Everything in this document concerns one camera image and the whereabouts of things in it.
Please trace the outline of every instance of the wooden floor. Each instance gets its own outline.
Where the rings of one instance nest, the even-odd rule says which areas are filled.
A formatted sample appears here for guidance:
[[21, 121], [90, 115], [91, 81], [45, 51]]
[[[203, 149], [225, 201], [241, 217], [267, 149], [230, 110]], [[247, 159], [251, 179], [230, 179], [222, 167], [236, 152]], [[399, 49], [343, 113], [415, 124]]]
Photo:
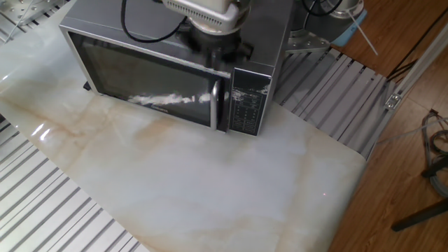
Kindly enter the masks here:
[[[356, 32], [346, 46], [336, 49], [383, 76], [389, 76], [400, 65], [448, 8], [447, 0], [364, 2], [367, 17], [361, 27], [374, 44], [379, 56], [373, 53], [360, 32]], [[448, 23], [448, 15], [441, 22], [441, 27], [444, 27]]]
[[[448, 117], [448, 49], [417, 81], [379, 142], [420, 127], [430, 109]], [[435, 125], [428, 133], [438, 130]], [[425, 168], [421, 132], [378, 143], [330, 251], [448, 251], [448, 213], [391, 230], [392, 223], [442, 200], [420, 176]], [[439, 174], [448, 185], [448, 171]]]

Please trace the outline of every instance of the white marble surface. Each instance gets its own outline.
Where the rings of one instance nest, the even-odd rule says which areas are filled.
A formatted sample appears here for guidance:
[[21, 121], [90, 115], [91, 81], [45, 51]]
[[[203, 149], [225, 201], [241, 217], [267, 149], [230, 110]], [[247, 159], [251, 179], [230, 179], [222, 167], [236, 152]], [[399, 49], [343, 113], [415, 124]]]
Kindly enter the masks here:
[[154, 252], [326, 251], [365, 166], [278, 105], [259, 137], [96, 97], [57, 28], [0, 50], [0, 113]]

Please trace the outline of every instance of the metal grille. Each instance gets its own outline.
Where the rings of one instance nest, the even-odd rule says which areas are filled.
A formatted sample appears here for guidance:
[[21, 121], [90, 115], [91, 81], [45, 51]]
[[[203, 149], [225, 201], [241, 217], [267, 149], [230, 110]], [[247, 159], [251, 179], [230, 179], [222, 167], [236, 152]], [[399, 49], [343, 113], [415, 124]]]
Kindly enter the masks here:
[[7, 121], [0, 123], [0, 251], [147, 252]]
[[[24, 33], [28, 32], [29, 30], [34, 29], [42, 22], [45, 22], [51, 15], [53, 15], [57, 10], [59, 10], [65, 2], [68, 1], [63, 1], [60, 5], [51, 8], [49, 11], [44, 13], [42, 16], [36, 18], [29, 24], [17, 27], [17, 29], [15, 29], [13, 35], [11, 36], [10, 41], [13, 41], [14, 38], [17, 38], [18, 36], [21, 36]], [[8, 19], [6, 16], [7, 15], [0, 12], [0, 46], [5, 43], [6, 39], [8, 38], [8, 35], [12, 32], [15, 26], [15, 23], [10, 19]]]
[[367, 159], [393, 114], [384, 105], [394, 87], [331, 49], [287, 57], [274, 102]]

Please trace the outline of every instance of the metal bracket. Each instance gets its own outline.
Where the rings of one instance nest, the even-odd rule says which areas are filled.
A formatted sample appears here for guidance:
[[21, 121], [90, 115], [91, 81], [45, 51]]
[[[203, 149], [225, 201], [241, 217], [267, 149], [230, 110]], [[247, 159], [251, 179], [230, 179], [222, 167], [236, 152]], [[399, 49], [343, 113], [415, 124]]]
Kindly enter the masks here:
[[402, 99], [403, 99], [403, 97], [400, 94], [393, 93], [393, 94], [391, 94], [389, 99], [387, 99], [387, 102], [384, 105], [384, 108], [387, 110], [390, 110], [390, 111], [395, 110], [398, 107], [398, 105]]
[[[0, 0], [0, 14], [17, 24], [31, 2], [32, 0]], [[63, 0], [34, 0], [19, 25], [29, 24], [62, 2]]]
[[304, 29], [292, 31], [288, 40], [287, 54], [325, 52], [330, 43]]

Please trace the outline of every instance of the microwave oven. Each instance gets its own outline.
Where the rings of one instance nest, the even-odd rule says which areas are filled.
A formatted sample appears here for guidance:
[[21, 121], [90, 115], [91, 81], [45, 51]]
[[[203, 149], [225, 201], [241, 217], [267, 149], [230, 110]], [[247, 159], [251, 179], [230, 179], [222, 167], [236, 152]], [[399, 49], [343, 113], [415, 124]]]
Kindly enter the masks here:
[[[283, 62], [293, 0], [252, 1], [241, 29], [208, 34], [184, 22], [158, 43], [128, 37], [122, 0], [77, 0], [60, 24], [89, 89], [135, 106], [257, 136]], [[155, 39], [184, 16], [153, 0], [129, 0], [129, 33]]]

